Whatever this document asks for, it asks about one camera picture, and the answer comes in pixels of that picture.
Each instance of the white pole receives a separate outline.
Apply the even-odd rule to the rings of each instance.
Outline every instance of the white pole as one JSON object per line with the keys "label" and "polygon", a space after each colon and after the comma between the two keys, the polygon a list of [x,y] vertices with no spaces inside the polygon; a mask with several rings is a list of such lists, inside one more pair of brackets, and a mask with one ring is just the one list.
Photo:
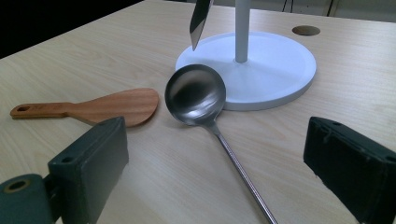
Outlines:
{"label": "white pole", "polygon": [[248,30],[250,0],[235,0],[235,60],[245,63],[248,60]]}

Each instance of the dark background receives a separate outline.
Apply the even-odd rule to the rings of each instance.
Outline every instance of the dark background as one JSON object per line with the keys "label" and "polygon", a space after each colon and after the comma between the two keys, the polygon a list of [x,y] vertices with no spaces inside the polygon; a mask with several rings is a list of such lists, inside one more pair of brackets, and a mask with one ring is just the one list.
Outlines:
{"label": "dark background", "polygon": [[0,59],[142,0],[1,0]]}

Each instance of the white stand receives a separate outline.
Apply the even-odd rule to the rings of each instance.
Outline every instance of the white stand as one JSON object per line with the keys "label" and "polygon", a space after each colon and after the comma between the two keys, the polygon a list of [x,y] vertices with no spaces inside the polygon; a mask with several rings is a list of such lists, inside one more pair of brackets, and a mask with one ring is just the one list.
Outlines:
{"label": "white stand", "polygon": [[312,53],[281,35],[249,32],[250,0],[235,0],[235,34],[216,35],[185,49],[176,69],[193,63],[215,69],[224,80],[226,110],[262,110],[300,97],[316,72]]}

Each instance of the white round base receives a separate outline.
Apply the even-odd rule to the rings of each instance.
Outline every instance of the white round base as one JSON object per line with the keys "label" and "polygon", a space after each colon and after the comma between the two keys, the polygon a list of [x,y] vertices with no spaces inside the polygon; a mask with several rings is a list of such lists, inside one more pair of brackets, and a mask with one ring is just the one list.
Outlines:
{"label": "white round base", "polygon": [[250,32],[247,62],[235,61],[235,33],[201,40],[196,50],[185,49],[176,70],[200,63],[215,69],[224,80],[226,110],[262,110],[300,97],[316,72],[312,53],[281,35]]}

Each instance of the ladle bowl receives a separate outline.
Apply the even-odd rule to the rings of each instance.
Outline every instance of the ladle bowl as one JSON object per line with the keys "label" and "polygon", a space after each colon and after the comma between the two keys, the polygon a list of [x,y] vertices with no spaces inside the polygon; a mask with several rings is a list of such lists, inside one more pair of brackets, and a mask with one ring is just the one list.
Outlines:
{"label": "ladle bowl", "polygon": [[225,99],[226,89],[221,76],[202,64],[178,69],[165,89],[166,106],[172,116],[187,125],[204,127],[219,139],[268,222],[275,224],[274,216],[216,125],[216,117],[224,107]]}

